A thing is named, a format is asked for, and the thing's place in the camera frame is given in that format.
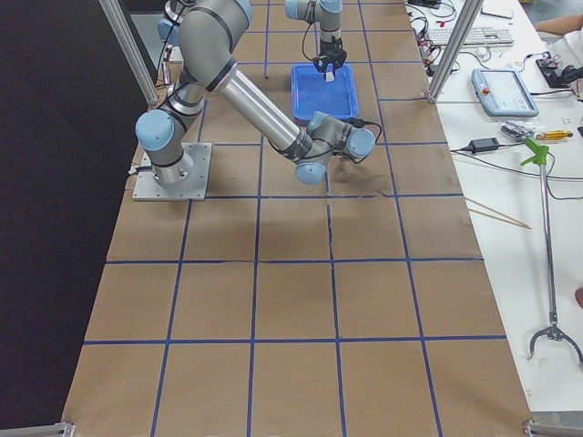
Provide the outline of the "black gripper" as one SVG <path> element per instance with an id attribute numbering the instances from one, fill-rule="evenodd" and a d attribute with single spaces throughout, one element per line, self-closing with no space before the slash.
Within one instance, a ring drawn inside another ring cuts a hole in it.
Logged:
<path id="1" fill-rule="evenodd" d="M 334 81 L 345 60 L 346 51 L 341 38 L 333 38 L 331 42 L 320 39 L 319 55 L 313 59 L 313 65 L 319 73 L 325 73 L 327 67 L 331 66 L 331 80 Z"/>

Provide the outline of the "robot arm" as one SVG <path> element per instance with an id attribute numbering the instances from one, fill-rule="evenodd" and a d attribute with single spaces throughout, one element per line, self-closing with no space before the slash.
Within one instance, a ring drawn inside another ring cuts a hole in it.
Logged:
<path id="1" fill-rule="evenodd" d="M 176 14 L 179 27 L 169 31 L 178 39 L 183 58 L 179 79 L 164 101 L 136 123 L 154 180 L 176 186 L 190 177 L 194 160 L 181 140 L 199 116 L 205 93 L 229 102 L 295 165 L 297 179 L 319 183 L 330 157 L 358 162 L 376 145 L 372 132 L 317 111 L 306 128 L 298 127 L 239 69 L 234 50 L 252 21 L 247 1 L 190 1 Z"/>
<path id="2" fill-rule="evenodd" d="M 179 26 L 183 18 L 196 6 L 199 1 L 167 1 L 163 18 L 159 21 L 159 37 L 164 43 L 162 57 L 169 58 L 172 49 L 179 45 Z M 312 62 L 315 69 L 321 73 L 326 82 L 335 79 L 336 71 L 343 67 L 347 53 L 343 49 L 342 41 L 342 1 L 285 1 L 285 14 L 292 20 L 305 22 L 308 27 L 317 24 L 319 34 L 319 52 L 309 57 L 304 50 L 303 56 Z"/>

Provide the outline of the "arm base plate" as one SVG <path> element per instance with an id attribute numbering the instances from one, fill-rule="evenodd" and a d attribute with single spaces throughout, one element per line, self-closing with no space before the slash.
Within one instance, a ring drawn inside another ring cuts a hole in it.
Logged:
<path id="1" fill-rule="evenodd" d="M 203 201 L 209 182 L 211 143 L 183 142 L 181 160 L 172 167 L 151 164 L 142 153 L 142 167 L 137 173 L 132 198 L 136 201 Z"/>

